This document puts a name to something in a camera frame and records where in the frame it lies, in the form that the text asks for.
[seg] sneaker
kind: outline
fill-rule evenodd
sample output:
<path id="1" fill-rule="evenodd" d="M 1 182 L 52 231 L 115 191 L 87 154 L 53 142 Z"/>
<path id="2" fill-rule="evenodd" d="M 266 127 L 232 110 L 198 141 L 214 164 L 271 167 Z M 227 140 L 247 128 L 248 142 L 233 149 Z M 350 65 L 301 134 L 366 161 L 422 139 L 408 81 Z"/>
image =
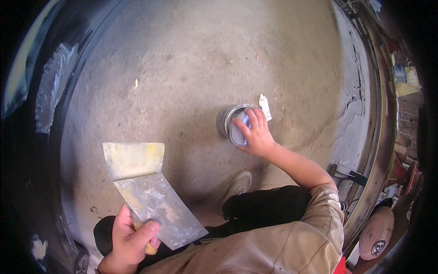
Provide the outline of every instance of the sneaker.
<path id="1" fill-rule="evenodd" d="M 219 214 L 223 216 L 222 206 L 225 202 L 233 195 L 240 195 L 242 193 L 247 193 L 251 187 L 252 175 L 251 172 L 247 170 L 239 171 L 230 182 L 230 188 L 228 189 L 225 197 L 219 206 Z"/>

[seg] tan shirt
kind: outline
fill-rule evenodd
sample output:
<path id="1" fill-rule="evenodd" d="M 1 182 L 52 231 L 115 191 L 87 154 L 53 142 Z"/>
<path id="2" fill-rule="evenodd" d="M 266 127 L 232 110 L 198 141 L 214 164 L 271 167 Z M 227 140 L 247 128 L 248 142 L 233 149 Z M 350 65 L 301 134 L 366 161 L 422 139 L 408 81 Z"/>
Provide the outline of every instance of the tan shirt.
<path id="1" fill-rule="evenodd" d="M 333 273 L 344 241 L 339 197 L 329 186 L 311 194 L 301 221 L 206 240 L 140 273 Z"/>

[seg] putty knife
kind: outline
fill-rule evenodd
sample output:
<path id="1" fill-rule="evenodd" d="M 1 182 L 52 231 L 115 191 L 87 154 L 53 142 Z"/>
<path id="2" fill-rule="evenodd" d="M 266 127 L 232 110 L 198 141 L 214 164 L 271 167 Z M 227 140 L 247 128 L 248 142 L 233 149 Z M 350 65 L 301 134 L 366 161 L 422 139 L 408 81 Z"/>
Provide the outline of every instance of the putty knife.
<path id="1" fill-rule="evenodd" d="M 208 234 L 161 173 L 163 143 L 103 144 L 117 190 L 130 207 L 134 224 L 160 223 L 157 237 L 175 250 Z"/>

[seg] sleeve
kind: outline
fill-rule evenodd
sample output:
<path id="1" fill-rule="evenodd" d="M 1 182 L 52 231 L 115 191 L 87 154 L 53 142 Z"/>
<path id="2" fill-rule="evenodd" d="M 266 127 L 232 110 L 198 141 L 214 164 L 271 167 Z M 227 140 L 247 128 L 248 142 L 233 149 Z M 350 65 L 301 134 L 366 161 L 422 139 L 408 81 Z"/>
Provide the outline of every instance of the sleeve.
<path id="1" fill-rule="evenodd" d="M 318 229 L 342 254 L 344 244 L 343 220 L 337 191 L 330 186 L 322 186 L 311 191 L 312 199 L 301 221 Z"/>

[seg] can lid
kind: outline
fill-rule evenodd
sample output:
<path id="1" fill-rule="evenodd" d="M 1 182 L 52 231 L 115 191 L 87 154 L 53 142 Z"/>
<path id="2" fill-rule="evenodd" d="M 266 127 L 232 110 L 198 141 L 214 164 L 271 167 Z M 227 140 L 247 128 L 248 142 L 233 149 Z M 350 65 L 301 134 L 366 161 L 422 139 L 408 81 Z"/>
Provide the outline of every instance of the can lid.
<path id="1" fill-rule="evenodd" d="M 248 114 L 246 114 L 245 112 L 242 112 L 239 115 L 237 115 L 236 119 L 239 119 L 249 129 L 251 129 L 251 121 L 249 120 Z M 233 124 L 230 128 L 230 140 L 236 146 L 246 146 L 247 145 L 245 136 L 243 135 L 243 133 L 240 131 L 240 129 L 235 124 Z"/>

